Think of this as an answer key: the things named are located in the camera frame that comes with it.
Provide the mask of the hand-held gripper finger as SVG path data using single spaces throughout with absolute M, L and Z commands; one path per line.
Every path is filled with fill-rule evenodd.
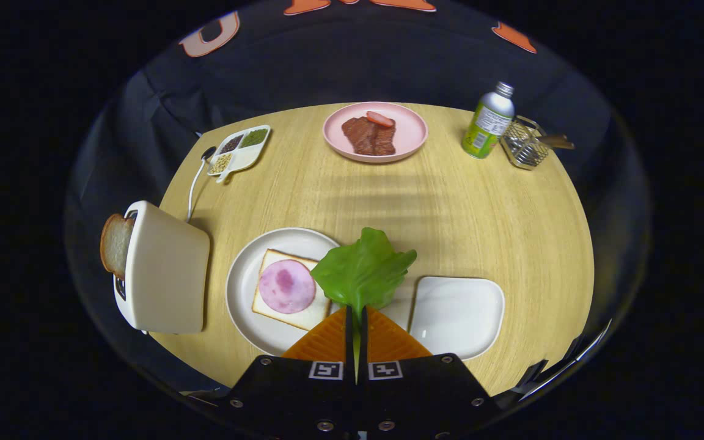
M 257 439 L 355 439 L 354 315 L 341 310 L 341 360 L 258 356 L 227 394 L 227 420 Z
M 375 311 L 361 313 L 358 359 L 358 429 L 368 439 L 461 439 L 503 417 L 455 353 L 406 357 L 399 337 L 371 324 Z

